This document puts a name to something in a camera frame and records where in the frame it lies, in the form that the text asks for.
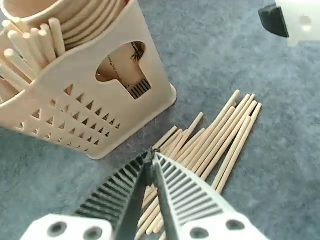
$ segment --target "plastic utensil holder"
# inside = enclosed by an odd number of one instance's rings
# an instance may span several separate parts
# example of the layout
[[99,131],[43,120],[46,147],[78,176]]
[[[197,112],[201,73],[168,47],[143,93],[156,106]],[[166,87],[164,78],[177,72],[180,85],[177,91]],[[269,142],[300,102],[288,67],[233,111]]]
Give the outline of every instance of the plastic utensil holder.
[[[97,81],[96,72],[110,53],[137,41],[145,44],[139,66],[149,88],[135,99],[116,79]],[[97,160],[176,99],[140,6],[137,0],[130,0],[105,32],[57,58],[29,88],[1,104],[0,125]]]

